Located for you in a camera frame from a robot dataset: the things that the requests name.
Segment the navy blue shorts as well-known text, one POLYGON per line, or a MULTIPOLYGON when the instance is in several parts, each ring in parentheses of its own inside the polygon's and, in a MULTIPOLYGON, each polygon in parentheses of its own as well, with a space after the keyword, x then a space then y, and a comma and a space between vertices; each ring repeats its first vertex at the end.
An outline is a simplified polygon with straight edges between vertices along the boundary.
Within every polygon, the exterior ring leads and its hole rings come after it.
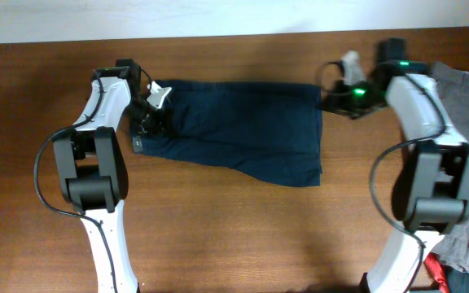
POLYGON ((317 85, 160 80, 165 129, 131 129, 134 153, 226 167, 280 186, 321 183, 317 85))

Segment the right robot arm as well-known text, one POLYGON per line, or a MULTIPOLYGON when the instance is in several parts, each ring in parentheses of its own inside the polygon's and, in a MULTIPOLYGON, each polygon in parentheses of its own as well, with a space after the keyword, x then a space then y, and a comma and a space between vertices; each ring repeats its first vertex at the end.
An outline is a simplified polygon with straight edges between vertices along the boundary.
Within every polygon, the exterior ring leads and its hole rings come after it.
POLYGON ((354 50, 333 64, 341 78, 327 91, 322 110, 356 120, 390 107, 405 138, 383 151, 370 170, 373 204, 392 233, 358 289, 410 292, 432 249, 469 218, 469 142, 445 110, 429 65, 408 59, 404 40, 379 42, 370 74, 363 72, 354 50), (376 171, 387 155, 401 149, 407 156, 392 188, 392 211, 385 212, 376 171))

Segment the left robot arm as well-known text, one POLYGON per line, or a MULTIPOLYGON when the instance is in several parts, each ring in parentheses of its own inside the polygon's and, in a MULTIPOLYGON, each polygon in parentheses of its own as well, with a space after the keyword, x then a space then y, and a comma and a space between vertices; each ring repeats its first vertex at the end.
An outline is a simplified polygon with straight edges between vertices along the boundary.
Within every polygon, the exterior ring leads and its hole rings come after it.
POLYGON ((165 131, 171 88, 148 82, 132 59, 95 70, 92 92, 76 122, 53 139, 60 189, 85 228, 100 292, 138 292, 124 230, 129 177, 116 132, 127 117, 135 135, 165 131))

